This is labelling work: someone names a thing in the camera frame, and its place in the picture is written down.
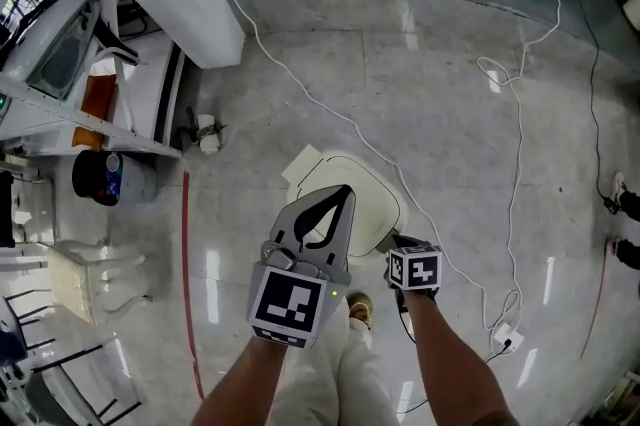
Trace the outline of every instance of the shoe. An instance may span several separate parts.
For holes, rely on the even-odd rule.
[[[607,238],[607,242],[604,245],[605,257],[609,258],[616,256],[616,252],[618,251],[618,241],[620,241],[620,238]]]
[[[624,174],[622,172],[616,172],[613,176],[613,183],[611,184],[611,200],[613,203],[620,207],[620,195],[627,191],[627,185],[624,183]]]
[[[371,330],[371,319],[373,317],[373,303],[364,293],[353,293],[347,297],[349,305],[349,317],[362,321]]]

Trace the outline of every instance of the person's left arm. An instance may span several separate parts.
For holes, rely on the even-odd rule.
[[[286,353],[287,346],[252,338],[204,400],[193,426],[263,426]]]

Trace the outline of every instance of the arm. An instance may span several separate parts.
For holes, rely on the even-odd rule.
[[[422,381],[438,425],[517,425],[491,369],[451,330],[435,302],[424,294],[404,295]]]
[[[254,337],[204,400],[193,426],[263,426],[287,347]]]

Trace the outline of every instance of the power plug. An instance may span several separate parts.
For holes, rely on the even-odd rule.
[[[524,342],[524,337],[517,330],[512,330],[509,323],[502,323],[493,334],[493,338],[503,346],[507,344],[507,341],[511,341],[511,344],[506,347],[509,353],[516,351]]]

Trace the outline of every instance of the trash can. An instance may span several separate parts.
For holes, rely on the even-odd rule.
[[[72,182],[76,195],[105,206],[151,202],[156,195],[155,170],[119,152],[82,151]]]

